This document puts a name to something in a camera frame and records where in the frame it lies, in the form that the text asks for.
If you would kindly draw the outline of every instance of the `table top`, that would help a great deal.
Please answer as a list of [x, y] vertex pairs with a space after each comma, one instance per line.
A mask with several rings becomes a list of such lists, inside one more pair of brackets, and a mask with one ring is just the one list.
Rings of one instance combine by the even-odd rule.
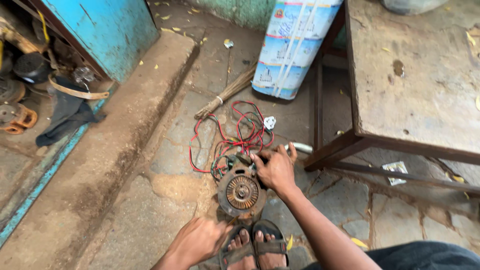
[[346, 1], [356, 134], [480, 154], [480, 36], [473, 46], [466, 33], [478, 33], [480, 2], [401, 16]]

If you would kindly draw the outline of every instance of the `black cloth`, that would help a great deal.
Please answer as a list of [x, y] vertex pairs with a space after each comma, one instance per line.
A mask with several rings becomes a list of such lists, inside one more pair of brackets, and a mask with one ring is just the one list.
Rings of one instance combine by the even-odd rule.
[[[460, 246], [418, 241], [367, 251], [366, 254], [383, 270], [479, 270], [480, 257]], [[313, 263], [303, 270], [321, 270]]]
[[[59, 76], [55, 78], [60, 86], [87, 92], [86, 89], [72, 84], [67, 78]], [[97, 123], [105, 117], [104, 115], [95, 116], [83, 98], [74, 97], [58, 90], [55, 95], [57, 104], [53, 110], [50, 126], [35, 139], [38, 147], [51, 145], [78, 127], [89, 122]]]

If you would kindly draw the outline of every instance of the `dark pants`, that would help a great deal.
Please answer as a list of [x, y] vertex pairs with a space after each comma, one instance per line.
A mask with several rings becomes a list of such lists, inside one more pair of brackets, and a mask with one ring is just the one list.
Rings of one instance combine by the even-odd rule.
[[[383, 270], [480, 270], [480, 257], [460, 246], [418, 241], [367, 251]], [[318, 263], [303, 270], [320, 270]]]

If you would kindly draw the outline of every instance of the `foot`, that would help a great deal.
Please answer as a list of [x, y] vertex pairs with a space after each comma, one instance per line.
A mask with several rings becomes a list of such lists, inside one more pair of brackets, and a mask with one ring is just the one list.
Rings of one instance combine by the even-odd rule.
[[[235, 236], [235, 239], [232, 239], [227, 249], [228, 251], [230, 251], [237, 248], [241, 248], [242, 246], [246, 245], [249, 242], [250, 242], [250, 235], [248, 234], [248, 231], [245, 229], [241, 229], [240, 233]], [[227, 270], [253, 270], [253, 269], [257, 269], [253, 255], [243, 257], [242, 260], [229, 265], [227, 268]]]
[[[265, 240], [267, 242], [275, 240], [275, 235], [266, 234]], [[255, 233], [255, 241], [264, 242], [264, 234], [261, 231]], [[275, 267], [287, 266], [287, 256], [285, 256], [285, 254], [266, 253], [258, 256], [257, 261], [260, 270], [270, 270]]]

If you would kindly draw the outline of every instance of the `stone floor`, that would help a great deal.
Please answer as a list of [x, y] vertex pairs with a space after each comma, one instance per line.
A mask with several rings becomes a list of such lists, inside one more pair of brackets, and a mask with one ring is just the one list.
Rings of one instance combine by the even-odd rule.
[[[202, 41], [200, 54], [77, 269], [149, 269], [189, 219], [219, 219], [216, 184], [209, 174], [194, 172], [188, 162], [196, 124], [193, 115], [245, 70], [244, 62], [254, 60], [264, 35], [208, 14], [189, 14], [183, 6], [150, 5], [158, 28], [181, 28], [179, 34]], [[168, 20], [161, 20], [169, 14]], [[226, 38], [235, 44], [231, 49], [223, 46]], [[325, 68], [324, 72], [324, 98], [328, 100], [324, 102], [324, 138], [328, 142], [338, 130], [351, 127], [350, 91], [347, 71]], [[215, 114], [224, 132], [234, 135], [238, 117], [230, 104], [250, 100], [264, 116], [276, 116], [275, 145], [289, 140], [310, 143], [311, 79], [309, 74], [293, 101], [273, 99], [247, 88]], [[199, 138], [192, 143], [193, 160], [198, 167], [208, 168], [212, 146], [220, 140], [216, 124], [210, 120], [202, 123]], [[445, 177], [439, 166], [423, 157], [392, 151], [371, 149], [350, 159], [372, 166], [403, 160], [409, 172]], [[300, 163], [295, 175], [306, 197], [343, 232], [360, 239], [369, 249], [428, 239], [455, 243], [480, 254], [480, 224], [475, 221], [478, 201], [468, 200], [463, 193], [412, 185], [390, 188], [383, 178], [333, 170], [306, 173]], [[293, 235], [292, 269], [313, 261], [301, 228], [273, 192], [269, 192], [262, 218], [275, 222], [285, 235]], [[203, 266], [215, 262], [213, 259]]]

